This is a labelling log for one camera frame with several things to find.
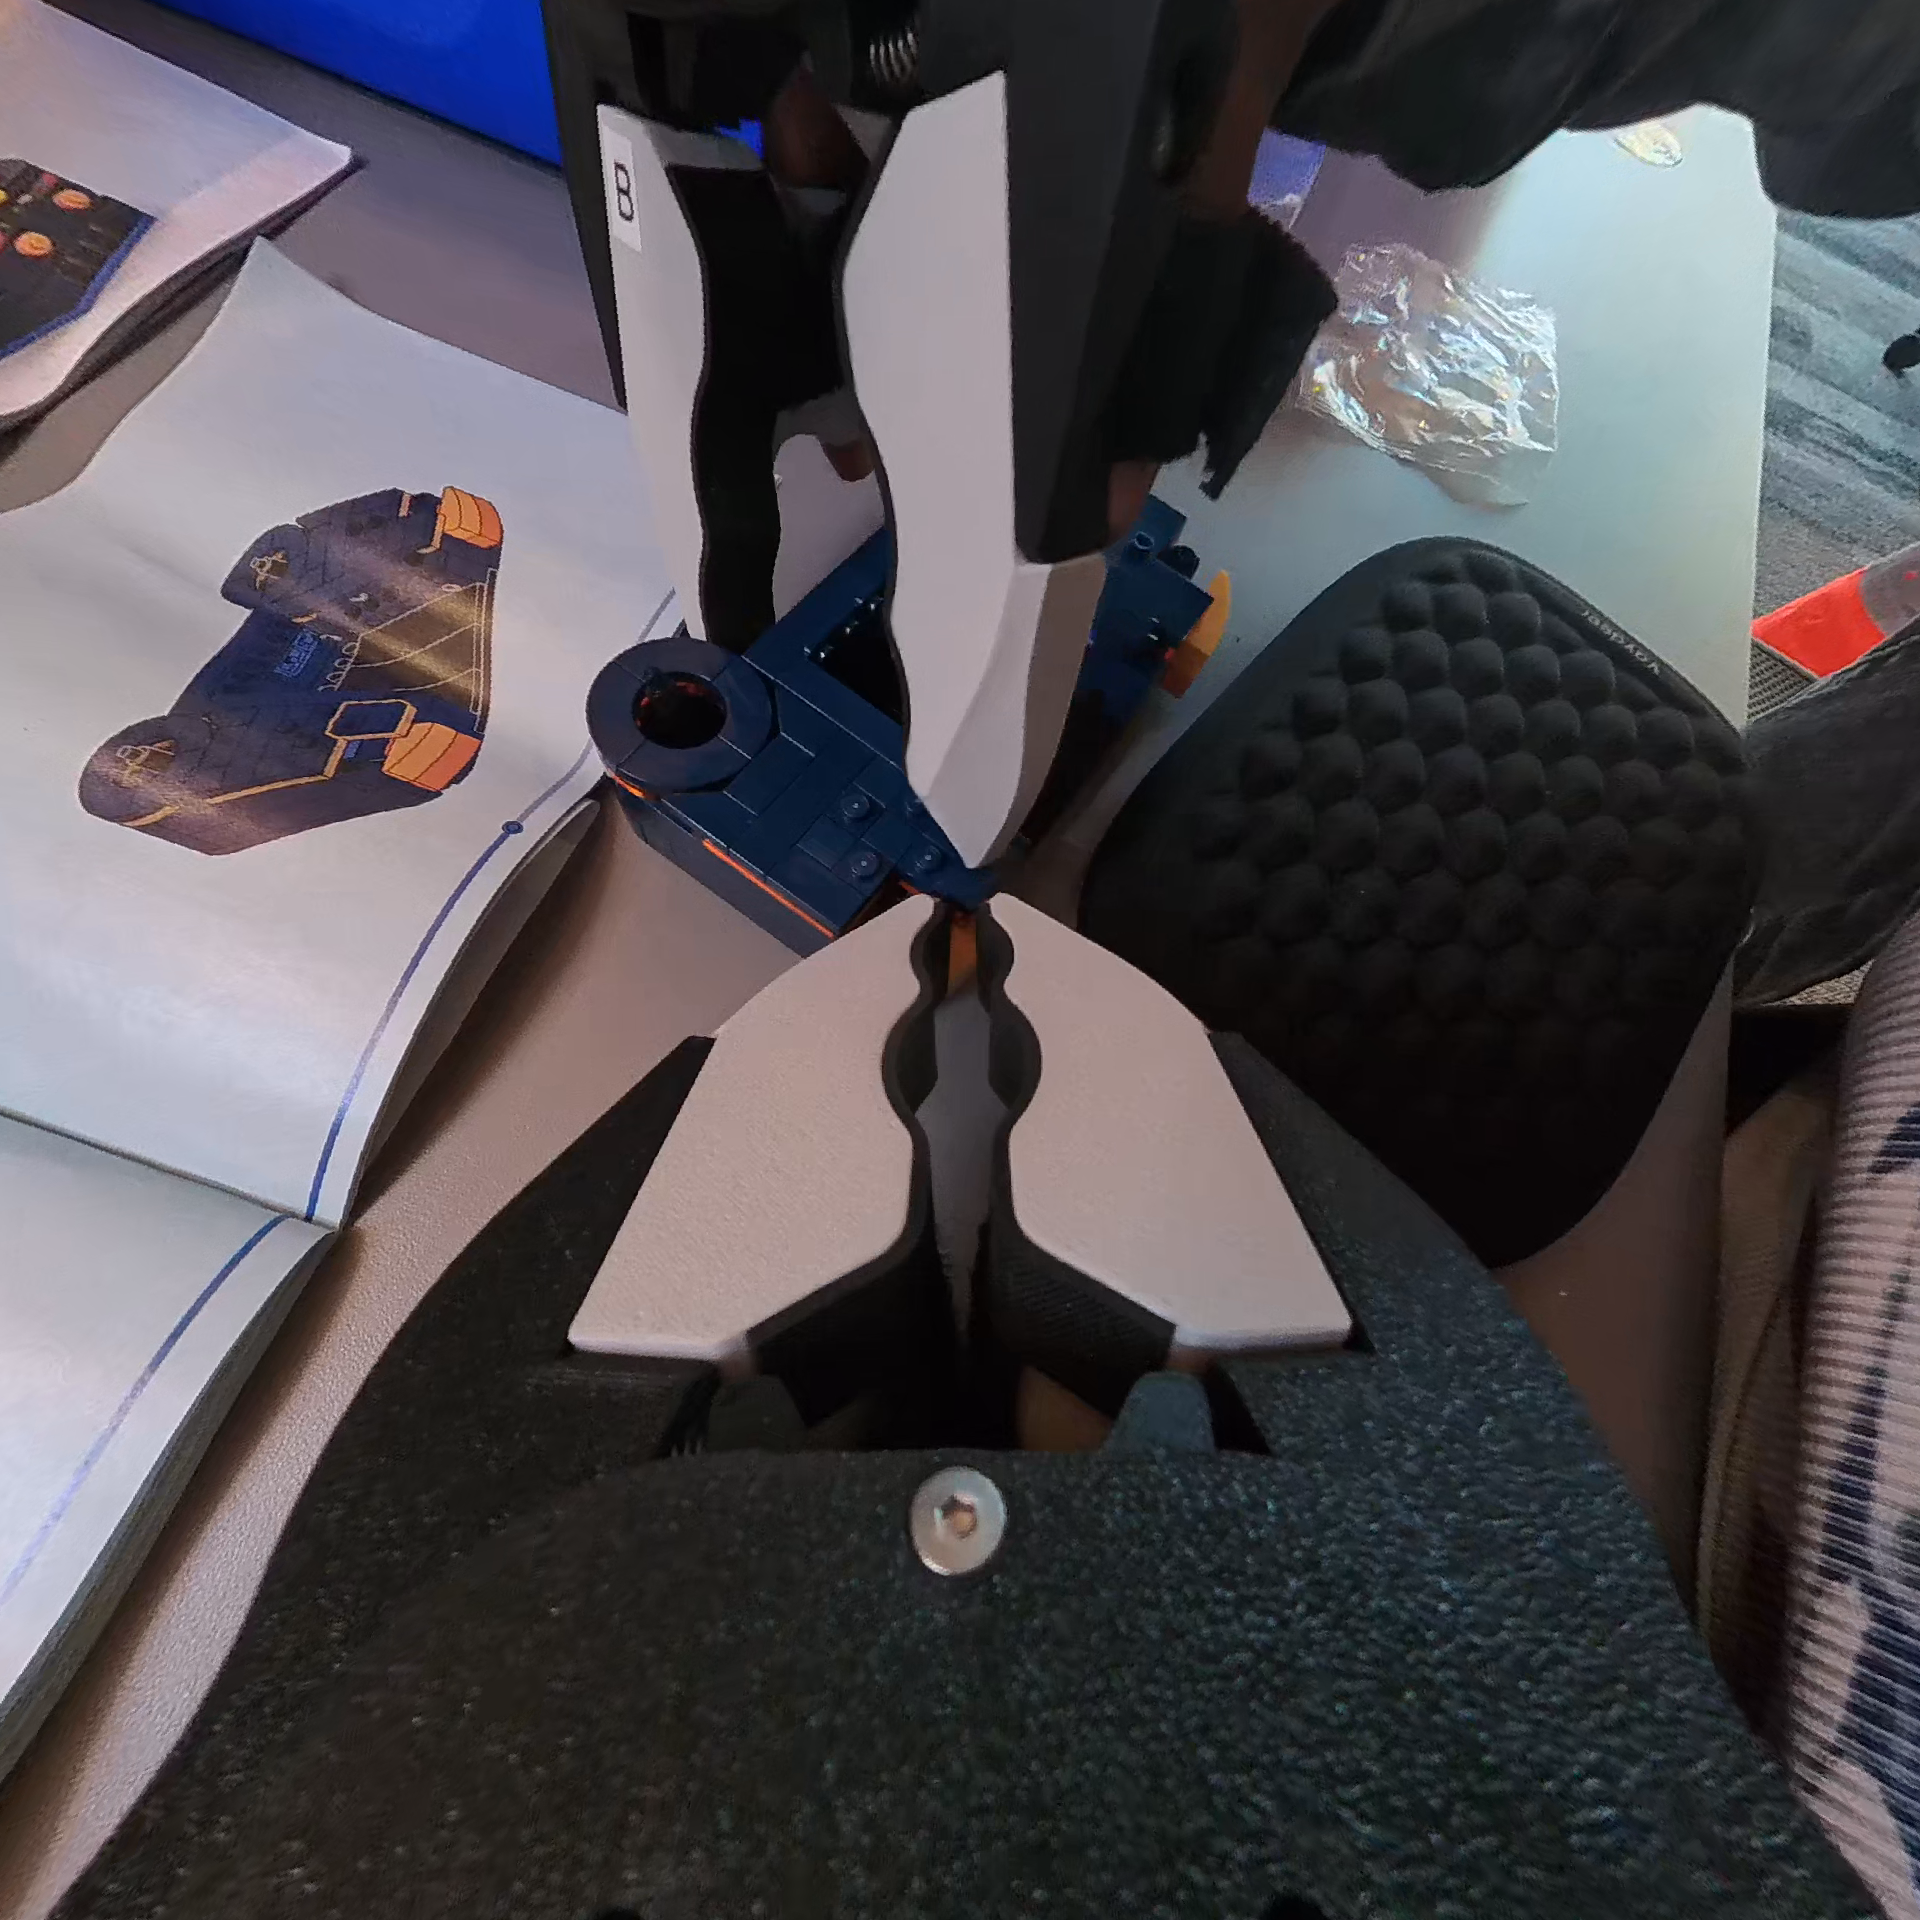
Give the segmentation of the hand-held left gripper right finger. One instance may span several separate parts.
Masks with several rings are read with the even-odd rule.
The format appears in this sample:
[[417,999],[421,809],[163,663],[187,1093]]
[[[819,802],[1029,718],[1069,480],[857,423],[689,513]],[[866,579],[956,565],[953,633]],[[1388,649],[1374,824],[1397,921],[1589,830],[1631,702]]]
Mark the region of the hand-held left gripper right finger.
[[1352,1311],[1208,1025],[1031,904],[980,911],[995,1173],[1015,1249],[1151,1359],[1340,1347]]

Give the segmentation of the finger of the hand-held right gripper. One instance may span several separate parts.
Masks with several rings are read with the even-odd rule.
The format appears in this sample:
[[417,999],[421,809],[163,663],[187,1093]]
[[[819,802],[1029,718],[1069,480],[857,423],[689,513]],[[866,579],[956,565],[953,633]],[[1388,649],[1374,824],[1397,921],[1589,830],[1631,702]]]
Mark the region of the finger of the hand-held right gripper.
[[771,294],[783,216],[741,141],[596,109],[627,422],[689,635],[773,620],[779,505]]
[[906,776],[971,867],[1037,799],[1086,652],[1083,559],[1015,541],[1006,128],[999,71],[912,108],[838,270],[894,540]]

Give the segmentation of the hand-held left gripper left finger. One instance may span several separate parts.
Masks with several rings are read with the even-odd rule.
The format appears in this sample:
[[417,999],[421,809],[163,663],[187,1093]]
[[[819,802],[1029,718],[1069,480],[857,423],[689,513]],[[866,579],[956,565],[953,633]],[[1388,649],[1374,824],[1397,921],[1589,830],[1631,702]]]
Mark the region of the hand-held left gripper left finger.
[[779,1315],[908,1228],[910,1110],[887,1043],[922,1006],[932,899],[903,899],[762,985],[712,1033],[567,1326],[589,1356],[741,1363]]

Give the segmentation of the dark blue brick console model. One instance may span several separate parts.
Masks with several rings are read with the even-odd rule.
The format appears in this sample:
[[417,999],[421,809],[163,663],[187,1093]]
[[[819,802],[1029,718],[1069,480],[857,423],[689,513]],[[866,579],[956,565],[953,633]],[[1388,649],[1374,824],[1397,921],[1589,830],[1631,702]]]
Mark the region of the dark blue brick console model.
[[[1068,724],[1009,855],[1091,785],[1145,708],[1180,698],[1231,613],[1231,578],[1198,578],[1188,518],[1149,495],[1106,555]],[[903,771],[903,689],[884,624],[894,559],[875,529],[751,648],[675,629],[594,677],[587,732],[638,835],[797,953],[908,894],[975,907],[968,867]]]

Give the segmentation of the person's right forearm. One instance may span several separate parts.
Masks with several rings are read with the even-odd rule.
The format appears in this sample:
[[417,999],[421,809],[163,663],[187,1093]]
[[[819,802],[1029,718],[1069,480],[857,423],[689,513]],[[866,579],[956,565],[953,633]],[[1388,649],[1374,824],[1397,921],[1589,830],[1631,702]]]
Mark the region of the person's right forearm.
[[1454,189],[1498,180],[1553,131],[1693,106],[1749,123],[1782,208],[1915,214],[1914,2],[1330,3],[1269,123]]

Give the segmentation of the person's right hand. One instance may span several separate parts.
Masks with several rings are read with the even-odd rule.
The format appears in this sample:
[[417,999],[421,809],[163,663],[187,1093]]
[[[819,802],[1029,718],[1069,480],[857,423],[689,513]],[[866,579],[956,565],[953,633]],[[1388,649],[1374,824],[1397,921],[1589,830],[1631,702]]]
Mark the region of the person's right hand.
[[1201,454],[1218,498],[1256,447],[1332,317],[1332,278],[1252,200],[1262,131],[1220,125],[1140,316],[1106,422],[1109,529],[1121,534],[1159,468]]

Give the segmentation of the clear plastic bag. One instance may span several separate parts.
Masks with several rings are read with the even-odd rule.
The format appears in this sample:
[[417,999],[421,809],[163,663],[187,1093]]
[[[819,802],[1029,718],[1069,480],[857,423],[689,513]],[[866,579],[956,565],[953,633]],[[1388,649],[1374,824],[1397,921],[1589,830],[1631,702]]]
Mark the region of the clear plastic bag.
[[1457,501],[1525,505],[1559,443],[1553,310],[1404,242],[1350,247],[1294,404]]

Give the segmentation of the large blue plastic bin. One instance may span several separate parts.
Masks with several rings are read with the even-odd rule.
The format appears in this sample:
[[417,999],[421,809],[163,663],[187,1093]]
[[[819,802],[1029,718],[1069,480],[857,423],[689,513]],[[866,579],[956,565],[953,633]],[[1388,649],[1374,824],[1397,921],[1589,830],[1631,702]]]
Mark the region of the large blue plastic bin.
[[561,157],[538,2],[174,2],[171,9],[530,157]]

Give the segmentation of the black bumpy cushion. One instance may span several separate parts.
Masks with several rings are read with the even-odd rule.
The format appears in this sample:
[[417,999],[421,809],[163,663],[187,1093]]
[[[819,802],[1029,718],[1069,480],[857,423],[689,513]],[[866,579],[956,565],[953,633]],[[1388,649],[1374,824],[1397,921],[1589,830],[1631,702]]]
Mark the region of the black bumpy cushion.
[[1075,924],[1252,1043],[1488,1268],[1572,1232],[1754,911],[1738,728],[1531,562],[1356,563],[1140,780]]

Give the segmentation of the arcade cover instruction booklet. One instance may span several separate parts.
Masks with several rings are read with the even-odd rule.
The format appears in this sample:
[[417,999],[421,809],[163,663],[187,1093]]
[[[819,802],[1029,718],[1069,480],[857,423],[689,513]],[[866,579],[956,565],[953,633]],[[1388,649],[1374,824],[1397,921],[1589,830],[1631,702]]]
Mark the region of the arcade cover instruction booklet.
[[68,11],[4,3],[4,430],[101,372],[352,161]]

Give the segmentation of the red plastic object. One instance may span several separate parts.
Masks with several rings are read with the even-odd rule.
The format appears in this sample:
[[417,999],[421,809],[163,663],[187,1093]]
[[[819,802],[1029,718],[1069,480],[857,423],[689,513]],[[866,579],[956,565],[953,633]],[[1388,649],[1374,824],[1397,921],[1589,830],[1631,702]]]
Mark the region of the red plastic object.
[[1813,677],[1915,627],[1918,541],[1835,575],[1752,622],[1749,635]]

